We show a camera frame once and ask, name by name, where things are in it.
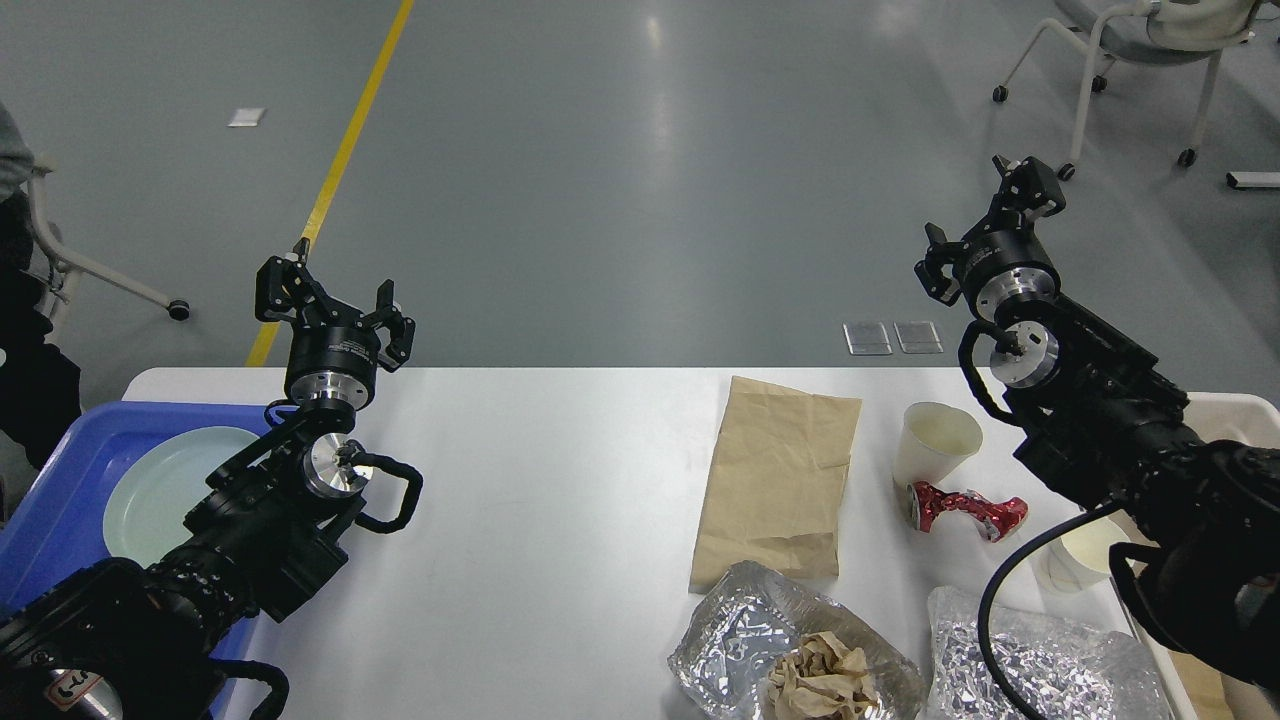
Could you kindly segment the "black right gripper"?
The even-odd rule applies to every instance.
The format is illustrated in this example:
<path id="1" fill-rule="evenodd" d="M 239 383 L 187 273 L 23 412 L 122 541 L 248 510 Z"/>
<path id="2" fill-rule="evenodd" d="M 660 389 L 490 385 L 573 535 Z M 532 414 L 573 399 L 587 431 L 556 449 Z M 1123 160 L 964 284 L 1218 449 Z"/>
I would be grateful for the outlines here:
<path id="1" fill-rule="evenodd" d="M 934 301 L 951 307 L 964 300 L 973 316 L 1002 323 L 1014 302 L 1059 295 L 1060 274 L 1034 231 L 1038 220 L 1066 208 L 1066 197 L 1056 170 L 1038 158 L 1014 161 L 993 155 L 991 161 L 1000 184 L 986 223 L 959 241 L 925 223 L 928 247 L 914 272 Z"/>

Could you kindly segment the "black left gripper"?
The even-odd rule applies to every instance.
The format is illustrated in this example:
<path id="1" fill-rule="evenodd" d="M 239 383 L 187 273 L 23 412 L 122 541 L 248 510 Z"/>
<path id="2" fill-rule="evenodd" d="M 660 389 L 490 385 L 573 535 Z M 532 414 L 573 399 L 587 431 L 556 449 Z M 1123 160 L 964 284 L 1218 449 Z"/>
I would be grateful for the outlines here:
<path id="1" fill-rule="evenodd" d="M 311 238 L 300 238 L 285 256 L 269 258 L 255 277 L 253 315 L 259 322 L 333 323 L 337 301 L 310 274 Z M 362 327 L 294 325 L 285 366 L 284 393 L 303 405 L 335 400 L 360 411 L 376 393 L 380 370 L 397 372 L 413 351 L 416 320 L 402 313 L 394 281 L 376 291 L 375 307 Z M 379 331 L 387 331 L 381 342 Z"/>

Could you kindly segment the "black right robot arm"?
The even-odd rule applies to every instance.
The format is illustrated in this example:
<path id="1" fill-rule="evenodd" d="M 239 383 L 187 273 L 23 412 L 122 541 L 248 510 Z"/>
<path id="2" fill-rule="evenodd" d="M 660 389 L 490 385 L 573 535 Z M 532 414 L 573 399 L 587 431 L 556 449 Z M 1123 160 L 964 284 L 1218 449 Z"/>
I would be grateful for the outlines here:
<path id="1" fill-rule="evenodd" d="M 1202 439 L 1188 395 L 1157 357 L 1068 297 L 1034 225 L 1066 206 L 1041 159 L 993 156 L 1000 183 L 959 240 L 925 225 L 914 272 L 936 301 L 972 313 L 957 347 L 969 391 L 1023 430 L 1015 457 L 1082 514 L 1028 541 L 986 584 L 983 661 L 1014 707 L 1039 712 L 995 659 L 989 615 L 1004 580 L 1070 530 L 1125 512 L 1146 537 L 1107 552 L 1128 614 L 1155 642 L 1253 685 L 1277 702 L 1277 451 Z"/>

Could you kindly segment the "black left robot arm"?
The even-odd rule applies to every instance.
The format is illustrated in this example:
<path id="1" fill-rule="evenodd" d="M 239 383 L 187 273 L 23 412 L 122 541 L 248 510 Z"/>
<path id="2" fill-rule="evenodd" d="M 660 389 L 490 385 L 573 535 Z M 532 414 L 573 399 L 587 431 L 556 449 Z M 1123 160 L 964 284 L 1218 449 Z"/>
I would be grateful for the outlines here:
<path id="1" fill-rule="evenodd" d="M 5 719 L 209 719 L 230 680 L 278 719 L 289 679 L 270 664 L 218 659 L 246 618 L 282 623 L 346 564 L 340 537 L 403 530 L 424 488 L 407 462 L 352 437 L 379 370 L 408 359 L 415 320 L 384 281 L 370 313 L 332 297 L 308 270 L 307 238 L 259 269 L 255 315 L 293 329 L 284 419 L 207 475 L 184 518 L 189 538 L 157 562 L 104 559 L 3 621 Z"/>

